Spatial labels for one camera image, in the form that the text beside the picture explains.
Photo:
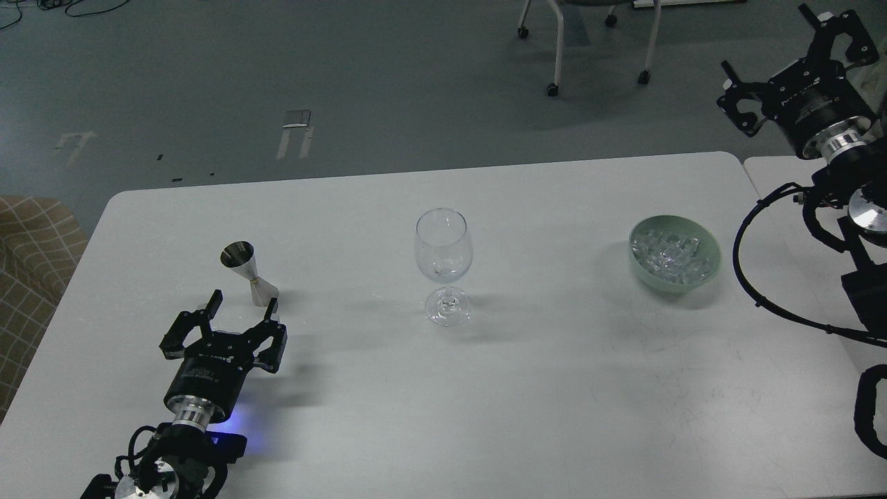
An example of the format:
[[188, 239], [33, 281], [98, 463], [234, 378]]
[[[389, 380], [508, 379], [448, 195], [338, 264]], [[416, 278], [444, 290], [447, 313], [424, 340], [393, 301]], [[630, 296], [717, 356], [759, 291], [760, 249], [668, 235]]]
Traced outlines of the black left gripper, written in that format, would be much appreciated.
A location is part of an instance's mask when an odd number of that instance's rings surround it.
[[[183, 359], [164, 396], [164, 405], [175, 416], [196, 412], [196, 423], [227, 421], [236, 404], [247, 373], [254, 367], [275, 375], [288, 341], [286, 326], [276, 313], [279, 300], [270, 298], [263, 319], [241, 334], [212, 331], [224, 295], [213, 291], [208, 303], [188, 312], [182, 310], [159, 343], [166, 360]], [[202, 338], [184, 346], [187, 335], [198, 328]]]

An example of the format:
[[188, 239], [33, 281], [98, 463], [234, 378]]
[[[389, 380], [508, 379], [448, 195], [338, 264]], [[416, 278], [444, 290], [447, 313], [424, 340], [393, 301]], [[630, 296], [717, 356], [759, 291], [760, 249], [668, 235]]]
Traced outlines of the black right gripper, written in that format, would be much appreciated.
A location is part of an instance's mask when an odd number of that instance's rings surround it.
[[[821, 133], [852, 130], [862, 135], [871, 129], [875, 113], [848, 81], [845, 69], [873, 65], [880, 54], [855, 10], [814, 14], [806, 3], [799, 4], [798, 10], [814, 29], [807, 54], [764, 82], [742, 81], [723, 60], [720, 67], [726, 81], [716, 104], [748, 138], [773, 122], [796, 156], [814, 160], [823, 155], [818, 150]], [[841, 35], [850, 41], [845, 66], [832, 59], [834, 42]]]

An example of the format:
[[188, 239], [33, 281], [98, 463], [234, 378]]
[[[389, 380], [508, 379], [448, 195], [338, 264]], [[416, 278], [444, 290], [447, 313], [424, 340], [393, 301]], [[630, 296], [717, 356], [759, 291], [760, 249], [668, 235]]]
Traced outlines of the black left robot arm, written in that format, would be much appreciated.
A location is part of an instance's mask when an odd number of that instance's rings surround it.
[[159, 343], [165, 359], [180, 360], [164, 396], [173, 420], [137, 429], [115, 458], [113, 474], [95, 475], [83, 497], [216, 498], [222, 491], [247, 438], [210, 426], [230, 419], [251, 369], [279, 371], [288, 339], [276, 316], [276, 297], [266, 303], [263, 319], [243, 333], [212, 328], [222, 300], [215, 290], [206, 306], [181, 312]]

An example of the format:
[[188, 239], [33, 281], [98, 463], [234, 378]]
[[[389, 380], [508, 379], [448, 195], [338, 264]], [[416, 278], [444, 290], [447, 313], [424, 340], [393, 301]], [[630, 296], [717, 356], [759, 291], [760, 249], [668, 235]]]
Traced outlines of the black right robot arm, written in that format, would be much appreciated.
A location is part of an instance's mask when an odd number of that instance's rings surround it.
[[[763, 82], [744, 81], [723, 61], [726, 74], [718, 108], [748, 138], [775, 123], [798, 160], [818, 162], [811, 184], [789, 182], [756, 201], [736, 231], [731, 250], [735, 277], [756, 306], [780, 318], [862, 344], [885, 347], [885, 263], [869, 255], [885, 247], [885, 104], [877, 110], [847, 73], [881, 63], [881, 53], [855, 10], [799, 12], [812, 28], [807, 53]], [[790, 312], [764, 296], [744, 274], [741, 244], [755, 218], [791, 197], [812, 239], [845, 259], [803, 252], [805, 274], [821, 283], [840, 277], [861, 328], [824, 324]]]

